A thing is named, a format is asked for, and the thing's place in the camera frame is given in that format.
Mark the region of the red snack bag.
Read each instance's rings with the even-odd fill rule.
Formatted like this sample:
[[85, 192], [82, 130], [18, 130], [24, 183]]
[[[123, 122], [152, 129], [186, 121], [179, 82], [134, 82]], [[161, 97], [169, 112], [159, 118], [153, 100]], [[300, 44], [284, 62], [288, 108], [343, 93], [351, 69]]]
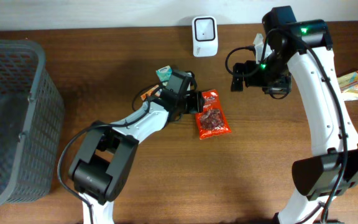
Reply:
[[199, 138], [207, 139], [232, 133], [223, 113], [217, 90], [204, 91], [202, 92], [202, 97], [205, 100], [203, 110], [200, 113], [196, 113], [195, 116]]

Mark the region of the green small box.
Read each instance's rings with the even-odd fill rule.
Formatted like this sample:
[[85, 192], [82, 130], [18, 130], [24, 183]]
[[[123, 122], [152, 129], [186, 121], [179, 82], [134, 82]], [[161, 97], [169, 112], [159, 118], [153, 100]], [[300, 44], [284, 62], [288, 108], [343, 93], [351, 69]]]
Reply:
[[162, 68], [156, 70], [156, 74], [158, 76], [158, 79], [162, 83], [167, 82], [170, 79], [170, 76], [172, 74], [172, 68], [171, 68], [171, 66], [167, 65], [165, 67], [162, 67]]

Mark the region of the orange small box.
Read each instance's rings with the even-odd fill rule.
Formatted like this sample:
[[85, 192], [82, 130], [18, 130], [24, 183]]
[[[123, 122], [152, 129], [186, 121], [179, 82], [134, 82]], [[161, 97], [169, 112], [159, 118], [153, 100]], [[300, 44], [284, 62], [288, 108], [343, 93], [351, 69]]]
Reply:
[[140, 98], [142, 101], [145, 101], [147, 97], [155, 95], [155, 96], [160, 96], [161, 94], [161, 88], [159, 87], [159, 85], [155, 85], [152, 88], [150, 88], [149, 90], [147, 90], [145, 93], [141, 94]]

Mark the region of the yellow chips bag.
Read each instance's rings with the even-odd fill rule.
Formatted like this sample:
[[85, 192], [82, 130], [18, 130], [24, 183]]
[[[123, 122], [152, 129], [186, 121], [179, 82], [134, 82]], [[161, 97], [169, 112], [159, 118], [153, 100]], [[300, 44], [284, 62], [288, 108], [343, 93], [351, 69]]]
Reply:
[[337, 79], [344, 101], [358, 100], [358, 70]]

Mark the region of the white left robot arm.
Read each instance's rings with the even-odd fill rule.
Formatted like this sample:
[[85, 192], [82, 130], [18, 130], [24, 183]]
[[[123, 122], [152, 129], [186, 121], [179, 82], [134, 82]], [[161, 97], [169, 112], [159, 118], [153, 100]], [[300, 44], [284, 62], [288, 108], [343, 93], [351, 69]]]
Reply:
[[139, 144], [184, 114], [202, 112], [203, 105], [194, 73], [174, 70], [126, 118], [95, 121], [76, 134], [65, 146], [84, 136], [68, 170], [74, 185], [68, 191], [82, 201], [84, 223], [113, 223], [114, 201], [127, 182]]

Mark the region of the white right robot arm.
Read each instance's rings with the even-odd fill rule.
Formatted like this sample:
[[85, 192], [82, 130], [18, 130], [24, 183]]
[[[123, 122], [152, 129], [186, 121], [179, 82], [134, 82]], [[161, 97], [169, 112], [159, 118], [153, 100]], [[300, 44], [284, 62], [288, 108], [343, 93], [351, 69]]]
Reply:
[[295, 191], [274, 223], [327, 223], [332, 201], [358, 184], [358, 133], [341, 96], [333, 40], [321, 19], [299, 22], [290, 6], [262, 18], [249, 50], [255, 60], [228, 68], [232, 91], [259, 87], [281, 100], [296, 84], [311, 134], [312, 156], [291, 168]]

